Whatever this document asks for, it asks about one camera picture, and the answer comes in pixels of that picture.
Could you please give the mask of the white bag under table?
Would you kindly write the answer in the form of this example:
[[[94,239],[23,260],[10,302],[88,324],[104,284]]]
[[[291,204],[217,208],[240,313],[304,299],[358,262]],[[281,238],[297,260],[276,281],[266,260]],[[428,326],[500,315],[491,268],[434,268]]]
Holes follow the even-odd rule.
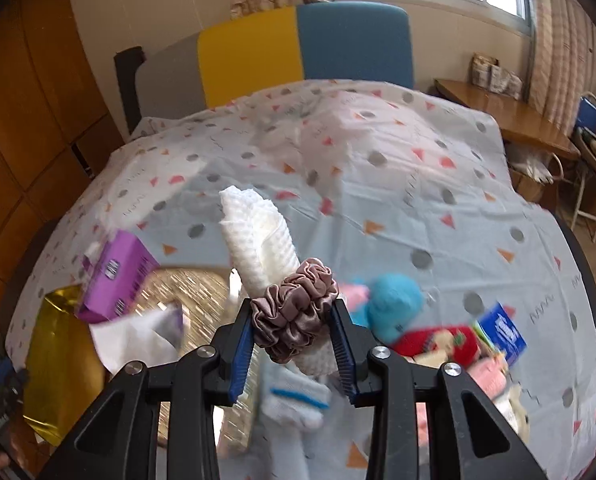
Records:
[[[506,157],[514,170],[538,183],[552,184],[564,178],[564,166],[556,154],[510,143],[506,146]]]

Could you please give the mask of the gold embossed tissue box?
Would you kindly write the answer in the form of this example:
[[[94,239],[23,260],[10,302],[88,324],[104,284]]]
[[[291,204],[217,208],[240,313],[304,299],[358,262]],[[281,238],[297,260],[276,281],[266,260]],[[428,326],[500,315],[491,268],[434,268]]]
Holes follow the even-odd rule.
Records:
[[[216,329],[235,320],[245,289],[234,269],[160,268],[147,275],[134,302],[134,312],[178,307],[182,335],[174,346],[184,356],[209,344]],[[243,393],[230,408],[214,412],[217,452],[220,458],[243,455],[249,448],[259,399],[259,353],[254,352]]]

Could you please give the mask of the gold metal tray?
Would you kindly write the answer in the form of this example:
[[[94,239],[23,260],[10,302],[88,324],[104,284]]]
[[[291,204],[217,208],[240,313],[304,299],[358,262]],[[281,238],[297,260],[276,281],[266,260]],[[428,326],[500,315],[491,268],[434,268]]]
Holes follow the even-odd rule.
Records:
[[[26,359],[24,419],[54,448],[106,382],[89,325],[76,317],[81,296],[79,285],[44,296]]]

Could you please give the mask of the red christmas sock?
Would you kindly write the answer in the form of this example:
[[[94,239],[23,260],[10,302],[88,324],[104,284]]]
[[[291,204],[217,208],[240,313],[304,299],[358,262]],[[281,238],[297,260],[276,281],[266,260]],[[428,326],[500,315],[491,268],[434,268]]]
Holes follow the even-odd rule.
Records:
[[[464,366],[480,356],[476,333],[467,325],[410,330],[394,342],[391,349],[407,358],[444,350],[451,360]]]

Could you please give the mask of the packets on side table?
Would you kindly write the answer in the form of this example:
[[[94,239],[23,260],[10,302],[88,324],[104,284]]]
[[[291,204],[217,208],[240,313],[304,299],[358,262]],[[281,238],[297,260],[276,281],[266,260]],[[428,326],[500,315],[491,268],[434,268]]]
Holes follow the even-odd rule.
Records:
[[[500,65],[497,58],[474,53],[470,63],[470,81],[478,88],[509,96],[518,101],[522,97],[522,80]]]

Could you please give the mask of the wooden wardrobe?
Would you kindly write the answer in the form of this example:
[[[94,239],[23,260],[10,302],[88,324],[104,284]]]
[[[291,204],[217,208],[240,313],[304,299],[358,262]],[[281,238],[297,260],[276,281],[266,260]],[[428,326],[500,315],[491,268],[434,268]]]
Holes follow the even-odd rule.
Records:
[[[26,252],[122,144],[70,0],[0,0],[0,334]]]

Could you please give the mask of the patterned plastic tablecloth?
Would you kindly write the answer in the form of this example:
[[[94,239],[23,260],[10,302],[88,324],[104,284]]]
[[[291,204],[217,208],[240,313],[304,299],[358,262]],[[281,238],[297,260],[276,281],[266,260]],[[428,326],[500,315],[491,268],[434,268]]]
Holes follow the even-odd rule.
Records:
[[[504,307],[526,340],[512,367],[529,449],[552,479],[596,453],[596,329],[568,229],[512,187],[489,115],[367,81],[300,81],[179,120],[143,119],[60,220],[5,339],[27,361],[45,296],[88,279],[98,248],[134,233],[164,266],[230,263],[220,193],[277,206],[299,258],[343,282],[402,273],[418,327]]]

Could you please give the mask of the blue folding chair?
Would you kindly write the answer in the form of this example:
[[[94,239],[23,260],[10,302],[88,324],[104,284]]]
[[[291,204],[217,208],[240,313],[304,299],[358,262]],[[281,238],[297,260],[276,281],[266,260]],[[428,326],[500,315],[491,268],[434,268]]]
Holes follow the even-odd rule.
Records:
[[[573,229],[579,219],[586,222],[593,243],[596,242],[596,213],[587,212],[582,208],[586,184],[592,178],[596,180],[596,95],[585,91],[580,96],[578,112],[575,119],[572,142],[580,152],[580,166],[578,172],[578,194],[575,201],[574,215],[570,222]]]

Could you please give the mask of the pink towel blue band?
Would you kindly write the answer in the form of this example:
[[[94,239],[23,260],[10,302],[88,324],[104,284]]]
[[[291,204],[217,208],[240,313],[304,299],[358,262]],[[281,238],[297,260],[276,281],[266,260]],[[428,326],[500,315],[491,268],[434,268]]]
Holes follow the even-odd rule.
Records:
[[[504,393],[507,385],[507,362],[502,354],[481,359],[467,371],[490,400]]]

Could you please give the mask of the purple cardboard box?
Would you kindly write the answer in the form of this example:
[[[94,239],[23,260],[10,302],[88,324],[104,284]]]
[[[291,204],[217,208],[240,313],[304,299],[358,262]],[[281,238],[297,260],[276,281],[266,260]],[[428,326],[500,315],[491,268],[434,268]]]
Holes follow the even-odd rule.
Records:
[[[157,266],[156,259],[136,235],[118,231],[98,259],[78,318],[97,324],[129,313],[147,275]]]

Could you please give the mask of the blue plush elephant toy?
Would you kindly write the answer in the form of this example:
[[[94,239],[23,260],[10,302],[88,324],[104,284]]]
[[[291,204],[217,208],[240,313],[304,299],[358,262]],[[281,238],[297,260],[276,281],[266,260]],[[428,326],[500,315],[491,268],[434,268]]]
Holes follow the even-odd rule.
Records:
[[[402,274],[382,274],[368,284],[339,285],[351,321],[386,346],[397,342],[422,310],[420,286]]]

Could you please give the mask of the wooden side table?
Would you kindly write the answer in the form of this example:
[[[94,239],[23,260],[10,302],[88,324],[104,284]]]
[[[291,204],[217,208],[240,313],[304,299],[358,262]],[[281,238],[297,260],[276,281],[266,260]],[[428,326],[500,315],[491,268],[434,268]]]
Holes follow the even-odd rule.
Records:
[[[530,146],[567,160],[580,157],[578,148],[565,133],[522,101],[463,81],[436,79],[435,87],[445,99],[492,116],[505,141]]]

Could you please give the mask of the right floral curtain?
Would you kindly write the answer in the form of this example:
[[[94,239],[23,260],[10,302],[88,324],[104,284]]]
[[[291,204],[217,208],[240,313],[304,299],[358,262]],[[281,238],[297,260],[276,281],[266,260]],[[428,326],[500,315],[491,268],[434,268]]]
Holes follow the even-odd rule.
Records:
[[[583,93],[596,96],[596,26],[578,0],[530,0],[528,103],[569,134]]]

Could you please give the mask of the blue Tempo tissue pack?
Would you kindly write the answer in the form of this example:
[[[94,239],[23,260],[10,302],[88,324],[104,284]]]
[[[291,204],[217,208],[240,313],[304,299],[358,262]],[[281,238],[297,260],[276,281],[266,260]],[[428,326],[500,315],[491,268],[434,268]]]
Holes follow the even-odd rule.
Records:
[[[504,354],[508,366],[513,366],[527,348],[525,338],[502,304],[496,304],[484,312],[475,327],[490,348]]]

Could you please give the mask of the white knit gloves bundle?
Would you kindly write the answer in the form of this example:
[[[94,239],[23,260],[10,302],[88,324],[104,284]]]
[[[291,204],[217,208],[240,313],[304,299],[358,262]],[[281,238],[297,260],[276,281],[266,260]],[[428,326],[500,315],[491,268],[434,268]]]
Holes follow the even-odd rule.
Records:
[[[271,364],[264,380],[261,411],[281,426],[314,431],[324,422],[332,392],[293,367]]]

